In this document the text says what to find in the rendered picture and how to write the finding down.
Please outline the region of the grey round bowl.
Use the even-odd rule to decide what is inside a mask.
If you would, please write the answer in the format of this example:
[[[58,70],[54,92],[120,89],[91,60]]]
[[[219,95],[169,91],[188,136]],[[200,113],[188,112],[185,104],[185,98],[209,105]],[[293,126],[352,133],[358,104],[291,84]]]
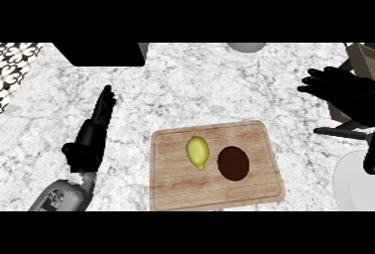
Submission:
[[[265,46],[266,43],[229,43],[229,47],[240,53],[256,53],[259,52]]]

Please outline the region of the black box-shaped appliance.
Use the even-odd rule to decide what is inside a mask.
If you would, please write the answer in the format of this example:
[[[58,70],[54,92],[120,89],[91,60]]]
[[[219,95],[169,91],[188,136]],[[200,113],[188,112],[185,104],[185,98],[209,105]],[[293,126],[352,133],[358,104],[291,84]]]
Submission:
[[[148,43],[55,43],[74,66],[145,66]]]

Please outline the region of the yellow-green lemon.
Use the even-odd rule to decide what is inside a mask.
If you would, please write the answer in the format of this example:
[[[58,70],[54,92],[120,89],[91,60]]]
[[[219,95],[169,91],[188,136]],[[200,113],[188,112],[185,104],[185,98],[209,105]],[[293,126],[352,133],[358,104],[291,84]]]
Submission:
[[[200,171],[206,169],[210,158],[210,148],[203,137],[194,136],[187,144],[188,159]]]

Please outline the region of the dark brown cupcake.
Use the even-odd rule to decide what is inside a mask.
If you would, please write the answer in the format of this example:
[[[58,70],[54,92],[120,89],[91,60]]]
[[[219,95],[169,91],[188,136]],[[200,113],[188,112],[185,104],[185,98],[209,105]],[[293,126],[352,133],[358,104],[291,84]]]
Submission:
[[[250,159],[246,151],[235,147],[226,147],[218,159],[219,171],[229,181],[240,181],[250,172]]]

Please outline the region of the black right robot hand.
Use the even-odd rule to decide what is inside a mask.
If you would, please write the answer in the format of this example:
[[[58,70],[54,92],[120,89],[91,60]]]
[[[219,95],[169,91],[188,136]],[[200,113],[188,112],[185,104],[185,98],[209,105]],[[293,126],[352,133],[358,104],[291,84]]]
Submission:
[[[375,80],[334,66],[311,68],[299,92],[328,101],[361,125],[375,127]]]

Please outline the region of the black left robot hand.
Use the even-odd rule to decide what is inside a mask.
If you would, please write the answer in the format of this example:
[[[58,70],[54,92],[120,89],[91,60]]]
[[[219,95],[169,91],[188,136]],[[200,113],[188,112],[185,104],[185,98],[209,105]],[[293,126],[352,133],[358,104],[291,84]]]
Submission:
[[[111,91],[111,85],[107,85],[96,100],[94,116],[85,121],[77,140],[63,147],[73,173],[95,173],[98,171],[114,105],[114,92]]]

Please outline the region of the wooden cutting board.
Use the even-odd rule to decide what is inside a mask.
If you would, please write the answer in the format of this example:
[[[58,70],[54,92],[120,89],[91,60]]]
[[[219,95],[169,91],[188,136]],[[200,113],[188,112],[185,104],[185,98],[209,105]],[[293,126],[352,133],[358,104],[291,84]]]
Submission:
[[[210,158],[203,171],[188,159],[187,144],[206,139]],[[235,146],[250,159],[250,172],[229,181],[218,165],[222,150]],[[150,206],[154,210],[235,207],[284,199],[284,183],[268,129],[262,121],[244,121],[160,130],[151,139]]]

